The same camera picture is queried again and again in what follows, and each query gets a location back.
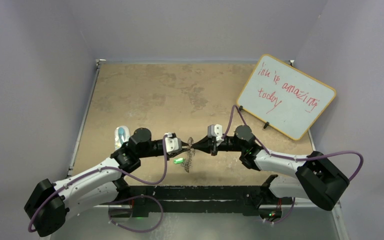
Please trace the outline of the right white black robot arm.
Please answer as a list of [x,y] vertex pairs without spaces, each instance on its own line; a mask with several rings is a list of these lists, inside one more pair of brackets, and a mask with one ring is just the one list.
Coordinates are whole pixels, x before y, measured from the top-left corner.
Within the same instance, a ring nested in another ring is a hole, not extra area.
[[350,184],[350,180],[321,152],[281,155],[258,145],[256,136],[247,125],[238,126],[233,136],[215,136],[214,130],[218,129],[219,125],[209,126],[208,135],[193,143],[192,149],[213,156],[219,151],[240,152],[239,159],[247,169],[278,173],[279,176],[260,191],[262,200],[268,204],[285,197],[305,198],[330,211]]

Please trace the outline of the key with green tag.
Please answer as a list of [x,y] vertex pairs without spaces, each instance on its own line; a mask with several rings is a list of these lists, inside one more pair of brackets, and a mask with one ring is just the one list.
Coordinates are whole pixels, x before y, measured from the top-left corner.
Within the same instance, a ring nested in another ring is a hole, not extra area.
[[182,163],[184,163],[184,161],[185,161],[184,158],[180,157],[180,158],[176,158],[176,159],[174,159],[174,160],[173,160],[173,163],[177,165],[177,164],[182,164]]

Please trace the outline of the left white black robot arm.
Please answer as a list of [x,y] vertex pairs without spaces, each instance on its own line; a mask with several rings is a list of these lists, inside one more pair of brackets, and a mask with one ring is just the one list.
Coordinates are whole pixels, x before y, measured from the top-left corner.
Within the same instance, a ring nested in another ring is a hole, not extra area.
[[[126,203],[129,186],[125,176],[147,185],[157,185],[166,177],[169,158],[187,151],[188,145],[172,132],[152,140],[149,129],[138,128],[130,133],[125,126],[118,128],[115,142],[116,150],[99,164],[63,180],[51,182],[46,178],[37,183],[23,208],[30,219],[28,232],[46,237],[68,219],[96,205]],[[159,156],[164,159],[159,180],[146,181],[132,174],[141,166],[142,158]]]

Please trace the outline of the silver disc with keyrings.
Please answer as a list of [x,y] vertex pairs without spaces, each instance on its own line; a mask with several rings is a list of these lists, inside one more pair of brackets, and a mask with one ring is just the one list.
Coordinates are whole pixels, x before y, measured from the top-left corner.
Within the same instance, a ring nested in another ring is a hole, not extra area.
[[186,157],[184,158],[184,161],[181,164],[183,166],[183,169],[187,173],[190,172],[190,169],[192,167],[193,157],[195,156],[195,149],[192,147],[193,143],[194,143],[194,139],[192,137],[189,137],[187,140]]

